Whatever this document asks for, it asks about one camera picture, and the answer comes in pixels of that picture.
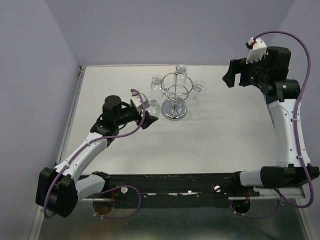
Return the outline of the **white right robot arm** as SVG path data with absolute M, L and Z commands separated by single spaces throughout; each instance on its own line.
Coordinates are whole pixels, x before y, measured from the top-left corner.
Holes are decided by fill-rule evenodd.
M 263 166 L 260 170 L 239 171 L 238 179 L 230 183 L 230 191 L 241 196 L 248 187 L 267 189 L 295 188 L 308 182 L 307 174 L 313 180 L 320 175 L 319 167 L 312 166 L 305 153 L 304 163 L 298 159 L 298 151 L 304 146 L 299 111 L 294 111 L 300 84 L 288 79 L 291 51 L 286 47 L 269 46 L 263 49 L 261 59 L 253 62 L 246 58 L 232 59 L 222 80 L 229 88 L 234 87 L 236 75 L 239 85 L 254 86 L 265 97 L 276 135 L 277 160 L 275 166 Z

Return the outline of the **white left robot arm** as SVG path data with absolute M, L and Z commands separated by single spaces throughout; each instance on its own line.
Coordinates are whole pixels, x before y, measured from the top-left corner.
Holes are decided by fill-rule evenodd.
M 158 120 L 148 113 L 148 106 L 148 98 L 135 89 L 131 90 L 129 103 L 123 102 L 117 95 L 105 98 L 102 113 L 84 142 L 67 159 L 53 168 L 45 167 L 39 174 L 35 203 L 43 208 L 46 218 L 50 218 L 48 211 L 65 218 L 82 199 L 93 194 L 101 198 L 110 194 L 111 185 L 107 182 L 106 174 L 97 172 L 84 179 L 80 177 L 114 139 L 128 137 Z M 120 135 L 120 130 L 131 122 L 136 123 L 137 127 Z

